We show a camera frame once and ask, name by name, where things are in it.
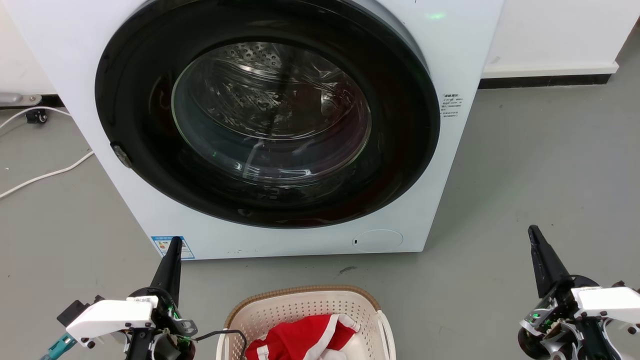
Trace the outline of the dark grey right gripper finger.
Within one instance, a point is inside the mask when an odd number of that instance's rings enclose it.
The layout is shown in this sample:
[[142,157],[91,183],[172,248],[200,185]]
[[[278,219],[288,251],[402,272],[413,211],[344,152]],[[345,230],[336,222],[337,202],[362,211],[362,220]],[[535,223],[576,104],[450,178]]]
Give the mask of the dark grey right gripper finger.
[[538,297],[543,299],[557,285],[570,282],[572,276],[537,225],[528,226],[528,237],[535,286]]

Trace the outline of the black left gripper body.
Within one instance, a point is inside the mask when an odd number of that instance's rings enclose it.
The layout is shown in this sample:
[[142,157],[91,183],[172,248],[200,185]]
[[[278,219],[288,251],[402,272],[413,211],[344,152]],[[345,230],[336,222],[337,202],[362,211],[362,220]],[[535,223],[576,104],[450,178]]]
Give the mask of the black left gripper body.
[[141,326],[128,326],[125,330],[126,360],[193,360],[195,345],[191,340],[198,332],[195,322],[179,313],[178,287],[144,287],[131,297],[158,298],[151,310],[150,321]]

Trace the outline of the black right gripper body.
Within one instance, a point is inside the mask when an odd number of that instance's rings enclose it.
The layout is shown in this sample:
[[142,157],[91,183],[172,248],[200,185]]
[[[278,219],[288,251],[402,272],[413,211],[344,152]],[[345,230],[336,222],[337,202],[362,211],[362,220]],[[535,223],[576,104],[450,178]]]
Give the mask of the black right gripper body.
[[621,359],[607,333],[612,310],[586,306],[586,292],[601,290],[585,276],[556,282],[520,322],[519,348],[533,360]]

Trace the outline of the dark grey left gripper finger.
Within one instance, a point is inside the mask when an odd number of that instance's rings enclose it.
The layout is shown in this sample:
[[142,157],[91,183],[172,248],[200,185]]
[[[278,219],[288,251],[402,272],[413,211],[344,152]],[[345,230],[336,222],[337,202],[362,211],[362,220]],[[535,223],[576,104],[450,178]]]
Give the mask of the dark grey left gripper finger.
[[153,289],[165,291],[172,298],[174,303],[179,303],[179,291],[182,272],[182,249],[183,240],[179,236],[173,236],[166,253],[158,265],[157,271],[151,281]]

